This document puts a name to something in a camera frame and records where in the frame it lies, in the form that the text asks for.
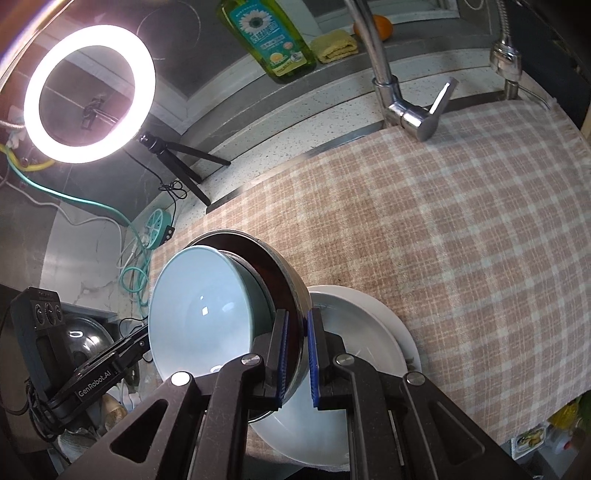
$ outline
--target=cleaning cloth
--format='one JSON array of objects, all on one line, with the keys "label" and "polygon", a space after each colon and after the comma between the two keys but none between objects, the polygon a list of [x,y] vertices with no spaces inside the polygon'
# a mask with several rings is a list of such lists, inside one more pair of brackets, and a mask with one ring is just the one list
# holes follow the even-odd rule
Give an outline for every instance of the cleaning cloth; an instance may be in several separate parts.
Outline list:
[{"label": "cleaning cloth", "polygon": [[333,30],[315,38],[310,48],[322,63],[344,59],[359,52],[355,39],[344,30]]}]

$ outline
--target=spray faucet head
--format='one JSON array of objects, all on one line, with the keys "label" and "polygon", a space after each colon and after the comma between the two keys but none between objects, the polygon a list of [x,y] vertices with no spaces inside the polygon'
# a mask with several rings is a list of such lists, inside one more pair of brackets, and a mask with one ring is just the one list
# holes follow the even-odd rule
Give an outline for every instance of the spray faucet head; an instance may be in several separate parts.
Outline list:
[{"label": "spray faucet head", "polygon": [[510,82],[521,80],[521,53],[511,45],[511,40],[503,36],[493,43],[490,56],[491,68]]}]

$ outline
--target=light blue bowl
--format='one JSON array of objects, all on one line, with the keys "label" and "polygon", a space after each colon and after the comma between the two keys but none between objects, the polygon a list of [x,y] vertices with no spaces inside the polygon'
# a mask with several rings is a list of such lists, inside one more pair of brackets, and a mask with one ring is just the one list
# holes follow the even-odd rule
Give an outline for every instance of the light blue bowl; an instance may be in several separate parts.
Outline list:
[{"label": "light blue bowl", "polygon": [[180,251],[150,299],[148,334],[158,373],[166,379],[178,371],[199,377],[219,370],[271,331],[272,314],[243,265],[211,247]]}]

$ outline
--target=stainless steel pot lid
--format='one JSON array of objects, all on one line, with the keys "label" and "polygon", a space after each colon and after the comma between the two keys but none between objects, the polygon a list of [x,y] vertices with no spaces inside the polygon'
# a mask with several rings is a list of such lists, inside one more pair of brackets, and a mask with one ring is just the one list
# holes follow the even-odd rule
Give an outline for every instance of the stainless steel pot lid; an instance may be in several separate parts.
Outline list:
[{"label": "stainless steel pot lid", "polygon": [[64,315],[68,346],[74,356],[76,367],[95,357],[114,341],[100,323],[81,315]]}]

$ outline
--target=sunflower label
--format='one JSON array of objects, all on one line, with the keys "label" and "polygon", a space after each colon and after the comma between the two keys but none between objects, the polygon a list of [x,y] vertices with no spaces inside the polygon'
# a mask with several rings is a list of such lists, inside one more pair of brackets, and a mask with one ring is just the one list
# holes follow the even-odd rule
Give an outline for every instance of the sunflower label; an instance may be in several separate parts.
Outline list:
[{"label": "sunflower label", "polygon": [[297,43],[272,13],[260,2],[248,2],[230,12],[232,21],[277,76],[306,65]]}]

